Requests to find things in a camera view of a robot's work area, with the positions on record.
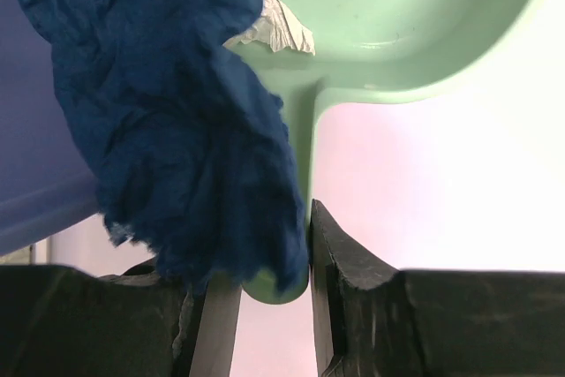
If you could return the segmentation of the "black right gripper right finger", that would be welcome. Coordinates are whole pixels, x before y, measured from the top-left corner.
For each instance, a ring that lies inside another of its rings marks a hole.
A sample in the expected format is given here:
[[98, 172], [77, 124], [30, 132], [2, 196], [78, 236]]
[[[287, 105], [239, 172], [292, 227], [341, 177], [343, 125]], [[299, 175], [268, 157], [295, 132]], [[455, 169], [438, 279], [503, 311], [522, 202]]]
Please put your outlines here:
[[310, 236], [319, 375], [563, 375], [563, 275], [399, 270], [320, 201]]

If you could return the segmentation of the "white scrap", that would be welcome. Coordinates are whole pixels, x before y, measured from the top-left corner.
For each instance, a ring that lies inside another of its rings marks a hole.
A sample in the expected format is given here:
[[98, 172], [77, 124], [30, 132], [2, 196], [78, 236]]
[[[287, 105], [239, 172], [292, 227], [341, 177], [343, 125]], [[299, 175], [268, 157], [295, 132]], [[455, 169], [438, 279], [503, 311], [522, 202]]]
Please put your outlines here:
[[228, 39], [223, 46], [258, 41], [274, 52], [291, 49], [315, 55], [313, 32], [304, 26], [292, 10], [281, 0], [263, 0], [260, 17], [243, 33]]

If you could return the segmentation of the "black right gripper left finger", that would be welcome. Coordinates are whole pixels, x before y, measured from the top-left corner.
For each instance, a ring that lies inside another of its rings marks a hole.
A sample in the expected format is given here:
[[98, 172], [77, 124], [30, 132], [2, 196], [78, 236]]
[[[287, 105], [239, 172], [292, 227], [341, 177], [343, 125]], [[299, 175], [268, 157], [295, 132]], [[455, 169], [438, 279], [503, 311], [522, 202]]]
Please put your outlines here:
[[226, 376], [241, 290], [217, 275], [200, 295], [151, 262], [93, 277], [57, 265], [1, 269], [4, 376]]

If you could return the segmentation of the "dark blue scrap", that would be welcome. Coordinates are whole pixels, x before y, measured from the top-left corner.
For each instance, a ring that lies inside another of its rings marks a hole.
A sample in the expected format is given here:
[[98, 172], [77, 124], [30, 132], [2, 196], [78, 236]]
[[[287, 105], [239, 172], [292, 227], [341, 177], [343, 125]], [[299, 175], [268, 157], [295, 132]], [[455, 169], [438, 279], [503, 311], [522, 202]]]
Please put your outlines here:
[[307, 265], [282, 100], [225, 47], [262, 2], [19, 0], [113, 241], [144, 243], [195, 290], [267, 270], [284, 292]]

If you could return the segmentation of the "teal dustpan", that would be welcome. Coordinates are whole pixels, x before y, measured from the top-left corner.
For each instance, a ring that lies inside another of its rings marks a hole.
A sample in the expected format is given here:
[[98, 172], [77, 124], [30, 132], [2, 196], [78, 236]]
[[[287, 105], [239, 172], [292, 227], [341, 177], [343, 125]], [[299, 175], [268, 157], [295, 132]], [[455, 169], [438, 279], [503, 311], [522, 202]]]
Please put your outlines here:
[[237, 52], [308, 200], [399, 268], [558, 268], [561, 0], [282, 1], [315, 51]]

